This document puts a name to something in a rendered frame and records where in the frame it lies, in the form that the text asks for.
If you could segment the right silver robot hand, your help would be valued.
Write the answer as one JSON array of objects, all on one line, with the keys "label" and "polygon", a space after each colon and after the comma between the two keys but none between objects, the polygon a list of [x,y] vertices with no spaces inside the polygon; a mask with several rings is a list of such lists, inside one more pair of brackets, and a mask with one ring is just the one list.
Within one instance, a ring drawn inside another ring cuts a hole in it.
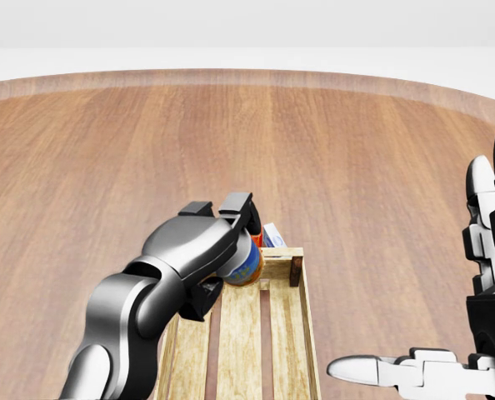
[{"label": "right silver robot hand", "polygon": [[475,157],[466,173],[470,222],[462,232],[465,256],[478,264],[466,307],[475,352],[460,363],[446,349],[412,347],[407,356],[352,355],[327,365],[327,374],[350,383],[397,389],[404,400],[495,400],[495,140],[493,159]]}]

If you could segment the alphabet soup can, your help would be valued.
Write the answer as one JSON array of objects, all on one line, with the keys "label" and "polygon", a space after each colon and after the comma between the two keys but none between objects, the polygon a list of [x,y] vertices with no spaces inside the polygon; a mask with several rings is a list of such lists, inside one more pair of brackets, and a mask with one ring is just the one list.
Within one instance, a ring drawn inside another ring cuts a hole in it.
[{"label": "alphabet soup can", "polygon": [[258,279],[262,269],[261,258],[259,247],[244,228],[239,234],[236,252],[216,271],[216,274],[230,285],[248,285]]}]

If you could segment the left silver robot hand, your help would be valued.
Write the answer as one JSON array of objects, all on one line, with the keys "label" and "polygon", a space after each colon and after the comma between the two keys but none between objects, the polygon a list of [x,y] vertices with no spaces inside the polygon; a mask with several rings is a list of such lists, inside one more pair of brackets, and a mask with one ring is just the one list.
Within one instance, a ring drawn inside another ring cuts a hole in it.
[{"label": "left silver robot hand", "polygon": [[216,271],[236,252],[244,228],[256,243],[262,224],[250,192],[229,193],[217,216],[211,202],[190,202],[144,243],[142,254],[166,268],[144,304],[151,307],[168,300],[172,311],[165,318],[178,313],[203,321],[226,283]]}]

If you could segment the white and blue box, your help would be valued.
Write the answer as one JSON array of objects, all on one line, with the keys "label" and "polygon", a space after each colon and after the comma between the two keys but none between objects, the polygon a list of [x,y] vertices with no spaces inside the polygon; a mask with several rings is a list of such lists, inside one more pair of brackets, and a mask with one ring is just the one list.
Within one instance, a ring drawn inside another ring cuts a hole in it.
[{"label": "white and blue box", "polygon": [[262,227],[262,243],[266,248],[286,248],[281,233],[277,230],[273,222],[264,224]]}]

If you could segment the wooden slat tray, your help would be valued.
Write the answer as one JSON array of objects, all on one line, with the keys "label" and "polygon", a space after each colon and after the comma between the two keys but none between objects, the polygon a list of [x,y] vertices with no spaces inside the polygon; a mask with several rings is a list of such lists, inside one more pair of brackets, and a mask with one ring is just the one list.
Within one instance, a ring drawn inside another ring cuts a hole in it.
[{"label": "wooden slat tray", "polygon": [[262,255],[260,279],[225,286],[204,322],[168,324],[153,400],[322,400],[303,249]]}]

